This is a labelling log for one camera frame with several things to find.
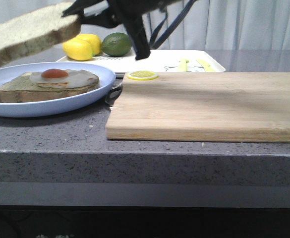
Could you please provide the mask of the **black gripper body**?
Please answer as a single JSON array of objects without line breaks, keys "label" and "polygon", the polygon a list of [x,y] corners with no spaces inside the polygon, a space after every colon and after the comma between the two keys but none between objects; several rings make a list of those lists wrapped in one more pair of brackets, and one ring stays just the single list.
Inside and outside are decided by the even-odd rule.
[{"label": "black gripper body", "polygon": [[164,9],[178,0],[138,0],[134,10],[138,14],[144,14],[156,9]]}]

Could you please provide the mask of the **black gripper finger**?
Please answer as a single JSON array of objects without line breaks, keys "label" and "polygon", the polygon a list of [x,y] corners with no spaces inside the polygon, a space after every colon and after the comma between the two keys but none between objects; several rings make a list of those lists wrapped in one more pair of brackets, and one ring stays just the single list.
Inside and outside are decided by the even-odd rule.
[{"label": "black gripper finger", "polygon": [[146,59],[150,48],[142,15],[147,12],[144,0],[112,0],[111,7],[116,18],[123,24],[135,51],[135,60]]},{"label": "black gripper finger", "polygon": [[107,0],[76,0],[62,12],[62,17],[78,15],[82,25],[115,28],[121,25],[115,11]]}]

